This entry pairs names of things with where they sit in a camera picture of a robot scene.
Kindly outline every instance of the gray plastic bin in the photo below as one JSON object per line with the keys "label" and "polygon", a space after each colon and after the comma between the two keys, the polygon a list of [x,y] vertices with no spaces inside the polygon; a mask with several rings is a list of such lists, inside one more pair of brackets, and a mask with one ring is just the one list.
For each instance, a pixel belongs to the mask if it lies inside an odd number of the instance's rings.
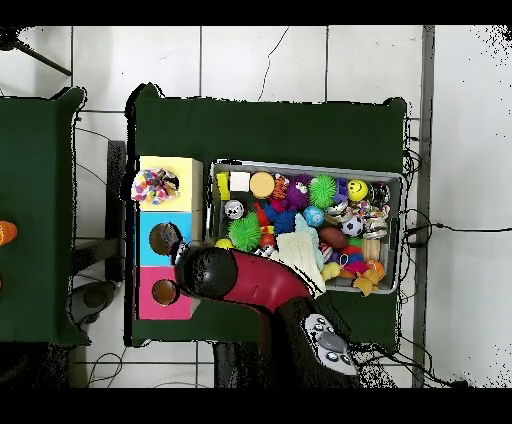
{"label": "gray plastic bin", "polygon": [[[265,171],[270,174],[282,174],[285,176],[294,176],[301,173],[317,175],[325,174],[332,177],[342,177],[347,180],[361,179],[372,183],[383,181],[390,190],[390,212],[388,219],[388,235],[382,239],[380,262],[386,270],[386,275],[379,283],[378,290],[374,294],[389,294],[398,287],[399,280],[399,260],[402,243],[402,233],[405,228],[405,218],[399,214],[405,206],[404,178],[400,174],[372,171],[355,171],[349,169],[321,168],[314,166],[300,165],[282,165],[265,162],[248,162],[236,160],[219,159],[210,166],[209,175],[209,199],[208,211],[206,216],[206,234],[207,241],[215,243],[220,235],[225,234],[225,222],[223,220],[224,201],[220,199],[220,193],[216,184],[215,174],[224,171],[245,171],[251,174],[258,171]],[[351,280],[347,278],[334,278],[326,283],[327,290],[353,291],[359,289],[351,287]]]}

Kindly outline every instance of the yellow smiley ball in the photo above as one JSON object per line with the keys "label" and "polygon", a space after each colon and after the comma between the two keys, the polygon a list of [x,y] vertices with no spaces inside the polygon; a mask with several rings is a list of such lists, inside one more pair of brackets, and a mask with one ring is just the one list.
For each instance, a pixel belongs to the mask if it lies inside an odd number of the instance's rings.
{"label": "yellow smiley ball", "polygon": [[231,243],[230,239],[219,239],[217,243],[215,243],[215,247],[220,247],[221,249],[233,249],[233,243]]}
{"label": "yellow smiley ball", "polygon": [[368,186],[362,180],[350,180],[348,182],[348,198],[353,202],[363,200],[368,194]]}

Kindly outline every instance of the green cloth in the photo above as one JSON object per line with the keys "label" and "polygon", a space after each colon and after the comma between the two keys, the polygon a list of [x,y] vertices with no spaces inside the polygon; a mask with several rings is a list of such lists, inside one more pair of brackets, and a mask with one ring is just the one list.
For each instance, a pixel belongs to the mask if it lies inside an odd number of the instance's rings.
{"label": "green cloth", "polygon": [[0,341],[81,344],[67,315],[73,228],[71,128],[84,99],[0,98],[0,220],[18,237],[0,246]]}
{"label": "green cloth", "polygon": [[[148,84],[135,99],[135,153],[195,158],[204,164],[205,182],[215,159],[400,173],[405,111],[402,99],[386,105],[165,99]],[[368,298],[331,292],[319,305],[351,341],[394,350],[396,292]],[[188,321],[134,320],[132,334],[134,341],[257,341],[260,329],[249,308],[203,301]]]}

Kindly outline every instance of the pink box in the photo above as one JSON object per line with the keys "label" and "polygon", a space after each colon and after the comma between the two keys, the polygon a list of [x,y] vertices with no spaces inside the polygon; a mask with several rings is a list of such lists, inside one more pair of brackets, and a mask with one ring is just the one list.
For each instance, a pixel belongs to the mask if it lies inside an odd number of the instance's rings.
{"label": "pink box", "polygon": [[153,299],[153,285],[158,280],[175,281],[174,267],[145,266],[140,268],[140,286],[138,296],[137,319],[147,320],[186,320],[192,317],[199,300],[183,294],[175,303],[168,306],[160,305]]}

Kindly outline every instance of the black and white ball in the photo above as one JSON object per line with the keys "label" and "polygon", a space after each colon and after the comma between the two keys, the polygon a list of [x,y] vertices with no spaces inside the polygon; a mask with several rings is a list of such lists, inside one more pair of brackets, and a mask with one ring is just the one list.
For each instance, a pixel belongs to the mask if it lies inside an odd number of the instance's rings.
{"label": "black and white ball", "polygon": [[238,200],[230,200],[224,205],[224,212],[229,219],[240,219],[244,214],[244,206]]}
{"label": "black and white ball", "polygon": [[363,232],[364,222],[359,215],[354,215],[348,221],[341,224],[341,231],[347,236],[360,236]]}

